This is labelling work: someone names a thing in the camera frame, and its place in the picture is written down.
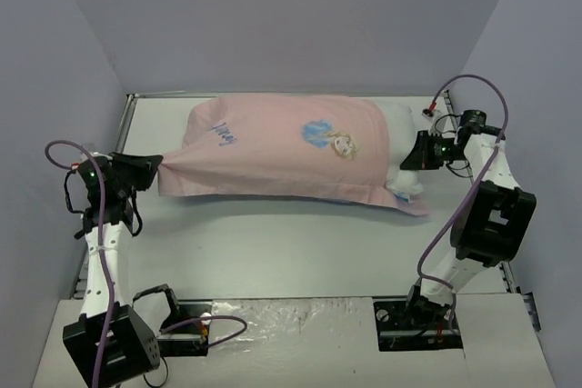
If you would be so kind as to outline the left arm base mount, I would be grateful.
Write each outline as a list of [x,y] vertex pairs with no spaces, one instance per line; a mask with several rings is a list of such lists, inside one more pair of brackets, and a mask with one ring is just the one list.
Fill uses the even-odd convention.
[[200,322],[189,323],[175,327],[175,324],[212,312],[211,301],[179,301],[176,309],[162,322],[158,338],[161,356],[174,357],[206,357],[208,355],[209,328],[203,333]]

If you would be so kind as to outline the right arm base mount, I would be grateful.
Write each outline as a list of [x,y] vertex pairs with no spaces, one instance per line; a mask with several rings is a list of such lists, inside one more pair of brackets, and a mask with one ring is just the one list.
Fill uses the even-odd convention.
[[443,314],[413,315],[404,297],[374,299],[376,342],[381,353],[462,350],[458,323]]

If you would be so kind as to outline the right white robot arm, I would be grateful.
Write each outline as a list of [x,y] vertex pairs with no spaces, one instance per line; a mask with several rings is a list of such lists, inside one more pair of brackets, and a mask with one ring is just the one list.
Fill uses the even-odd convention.
[[474,177],[467,197],[438,233],[449,237],[447,254],[432,272],[418,273],[403,305],[409,324],[423,327],[452,319],[459,291],[478,274],[516,256],[537,199],[512,175],[505,144],[504,132],[488,125],[484,112],[466,110],[452,137],[435,128],[418,132],[400,165],[403,170],[436,170],[463,161]]

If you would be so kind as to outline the pink and blue Frozen pillowcase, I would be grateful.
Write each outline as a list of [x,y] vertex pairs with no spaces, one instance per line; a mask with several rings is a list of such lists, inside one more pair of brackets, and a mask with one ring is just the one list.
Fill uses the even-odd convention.
[[381,109],[342,95],[233,95],[196,105],[180,149],[158,168],[163,196],[290,196],[428,213],[386,188]]

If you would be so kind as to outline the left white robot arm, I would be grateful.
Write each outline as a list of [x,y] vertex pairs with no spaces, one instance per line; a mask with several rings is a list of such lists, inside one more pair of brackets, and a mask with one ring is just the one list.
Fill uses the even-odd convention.
[[95,154],[71,171],[87,190],[78,233],[87,246],[87,278],[82,309],[64,327],[63,343],[89,387],[118,387],[163,361],[128,286],[129,242],[143,229],[136,198],[151,187],[162,160],[157,154]]

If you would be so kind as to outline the white pillow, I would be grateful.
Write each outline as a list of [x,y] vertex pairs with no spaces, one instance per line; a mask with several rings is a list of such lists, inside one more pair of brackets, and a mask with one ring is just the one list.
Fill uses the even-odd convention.
[[387,104],[381,109],[386,120],[389,140],[389,163],[386,188],[403,202],[412,204],[424,191],[417,171],[401,170],[416,141],[416,127],[412,111],[401,104]]

